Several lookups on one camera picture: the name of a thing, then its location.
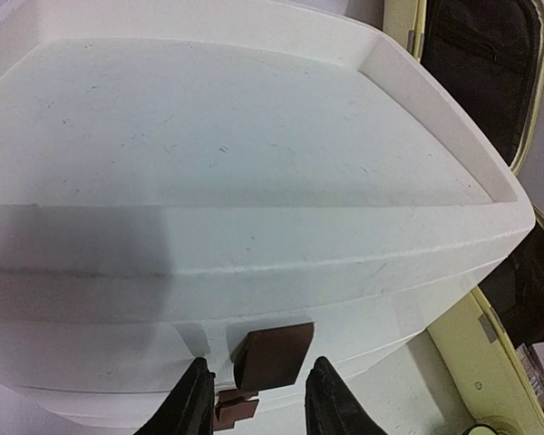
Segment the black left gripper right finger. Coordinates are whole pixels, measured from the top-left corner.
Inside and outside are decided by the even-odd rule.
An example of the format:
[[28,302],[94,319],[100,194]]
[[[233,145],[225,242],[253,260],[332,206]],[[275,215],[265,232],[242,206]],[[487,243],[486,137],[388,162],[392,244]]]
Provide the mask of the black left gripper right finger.
[[307,376],[305,412],[308,435],[381,433],[381,427],[324,356],[316,359]]

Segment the brown eyeshadow palette box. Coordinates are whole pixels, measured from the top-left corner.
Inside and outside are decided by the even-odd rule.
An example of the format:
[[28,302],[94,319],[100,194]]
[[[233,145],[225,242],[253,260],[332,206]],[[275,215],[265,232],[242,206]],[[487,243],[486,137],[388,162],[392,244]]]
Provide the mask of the brown eyeshadow palette box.
[[516,354],[537,396],[540,408],[544,410],[544,375],[524,343],[516,348]]

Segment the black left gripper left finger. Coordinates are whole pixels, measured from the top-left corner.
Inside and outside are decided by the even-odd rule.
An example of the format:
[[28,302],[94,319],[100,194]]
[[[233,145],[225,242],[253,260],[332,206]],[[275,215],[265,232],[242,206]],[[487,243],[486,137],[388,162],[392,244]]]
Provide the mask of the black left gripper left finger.
[[193,360],[167,398],[135,435],[212,435],[215,374],[205,358]]

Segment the white three-drawer storage cabinet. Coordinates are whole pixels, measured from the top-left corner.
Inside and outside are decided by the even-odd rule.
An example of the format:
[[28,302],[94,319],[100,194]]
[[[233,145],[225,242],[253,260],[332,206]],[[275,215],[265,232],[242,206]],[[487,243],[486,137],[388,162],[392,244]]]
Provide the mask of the white three-drawer storage cabinet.
[[486,275],[447,226],[489,194],[365,65],[452,96],[390,36],[281,1],[0,5],[0,385],[132,429],[197,357],[311,324],[245,433],[304,428],[308,371],[351,379]]

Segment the pale yellow hard-shell suitcase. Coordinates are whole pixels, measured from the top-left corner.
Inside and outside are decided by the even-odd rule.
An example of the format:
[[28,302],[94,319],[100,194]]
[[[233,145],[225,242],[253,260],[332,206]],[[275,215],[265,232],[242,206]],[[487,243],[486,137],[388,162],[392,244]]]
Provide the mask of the pale yellow hard-shell suitcase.
[[[436,266],[487,276],[535,228],[544,227],[518,182],[533,137],[544,86],[544,7],[540,1],[414,1],[413,66],[431,69],[452,98],[424,95],[401,69],[365,65],[413,113],[489,194],[468,215],[456,207],[448,229],[456,253],[442,250]],[[505,329],[476,283],[429,326],[436,347],[471,416],[500,434],[544,434],[544,410]]]

